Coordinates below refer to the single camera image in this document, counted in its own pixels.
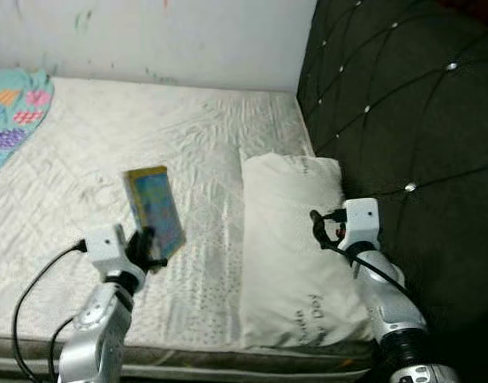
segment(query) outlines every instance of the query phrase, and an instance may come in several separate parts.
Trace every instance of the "mattress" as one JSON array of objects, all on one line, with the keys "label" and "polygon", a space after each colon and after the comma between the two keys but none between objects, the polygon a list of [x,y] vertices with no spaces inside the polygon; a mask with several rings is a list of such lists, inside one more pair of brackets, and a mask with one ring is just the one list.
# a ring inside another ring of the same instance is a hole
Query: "mattress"
[{"label": "mattress", "polygon": [[[368,367],[369,345],[359,342],[240,346],[239,152],[313,155],[293,95],[58,77],[54,85],[48,116],[0,171],[0,370],[15,368],[10,318],[25,286],[92,227],[121,223],[129,237],[135,223],[121,173],[157,165],[168,167],[187,243],[135,297],[124,375],[171,377],[179,369],[218,379],[232,371],[229,380],[264,381],[261,373],[289,372],[338,381]],[[71,254],[27,298],[19,335],[34,368],[44,369],[46,340],[98,281],[88,257]]]}]

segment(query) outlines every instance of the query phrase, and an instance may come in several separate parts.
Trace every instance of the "tufted headboard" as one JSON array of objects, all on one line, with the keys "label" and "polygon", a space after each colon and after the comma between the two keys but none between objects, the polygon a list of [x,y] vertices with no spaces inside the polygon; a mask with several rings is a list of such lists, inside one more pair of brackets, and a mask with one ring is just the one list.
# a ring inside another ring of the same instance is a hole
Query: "tufted headboard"
[{"label": "tufted headboard", "polygon": [[319,0],[297,97],[436,334],[488,318],[488,28],[433,0]]}]

